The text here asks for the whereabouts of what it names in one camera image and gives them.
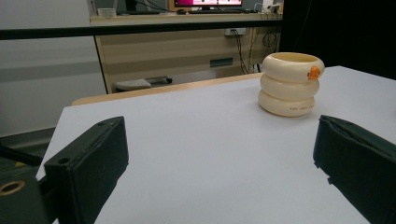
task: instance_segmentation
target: black rail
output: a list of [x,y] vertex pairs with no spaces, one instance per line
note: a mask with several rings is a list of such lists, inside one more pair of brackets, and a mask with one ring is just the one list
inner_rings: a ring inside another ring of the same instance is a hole
[[282,26],[282,20],[273,21],[216,21],[184,22],[144,25],[89,26],[43,29],[9,29],[0,30],[0,40],[40,39],[94,35],[125,35],[141,33],[158,33],[191,30],[213,30],[239,27]]

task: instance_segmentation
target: white table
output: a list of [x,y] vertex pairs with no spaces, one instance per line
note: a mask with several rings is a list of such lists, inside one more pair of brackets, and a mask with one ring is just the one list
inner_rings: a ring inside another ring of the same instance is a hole
[[395,87],[330,67],[313,111],[299,118],[263,110],[257,78],[70,106],[44,161],[96,122],[124,116],[130,164],[96,223],[367,223],[314,165],[318,118],[396,143]]

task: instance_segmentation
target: monitor screen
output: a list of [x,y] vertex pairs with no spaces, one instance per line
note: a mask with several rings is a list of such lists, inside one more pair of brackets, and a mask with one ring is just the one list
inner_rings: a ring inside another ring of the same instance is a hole
[[241,7],[242,0],[175,0],[175,7]]

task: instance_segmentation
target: wooden desk edge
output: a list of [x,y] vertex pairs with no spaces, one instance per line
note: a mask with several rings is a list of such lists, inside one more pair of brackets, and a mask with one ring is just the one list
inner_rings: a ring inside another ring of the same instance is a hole
[[72,105],[87,105],[87,104],[119,100],[119,99],[125,99],[125,98],[136,97],[136,96],[164,93],[164,92],[169,92],[169,91],[183,91],[183,90],[195,89],[195,88],[200,88],[200,87],[205,87],[205,86],[218,85],[221,83],[258,78],[261,76],[262,76],[262,73],[255,73],[255,74],[248,74],[248,75],[242,75],[242,76],[236,76],[236,77],[222,77],[222,78],[216,78],[216,79],[210,79],[210,80],[204,80],[204,81],[197,81],[197,82],[190,82],[190,83],[184,83],[184,84],[143,89],[143,90],[139,90],[139,91],[126,91],[126,92],[119,92],[119,93],[113,93],[113,94],[107,94],[107,95],[85,97],[85,98],[77,99],[76,101],[74,101],[72,103]]

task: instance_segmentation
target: cup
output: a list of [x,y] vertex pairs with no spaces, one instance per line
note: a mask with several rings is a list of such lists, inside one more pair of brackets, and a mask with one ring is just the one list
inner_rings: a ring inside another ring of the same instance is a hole
[[313,55],[294,52],[268,55],[262,62],[260,106],[284,117],[309,113],[315,105],[318,79],[324,69],[323,61]]

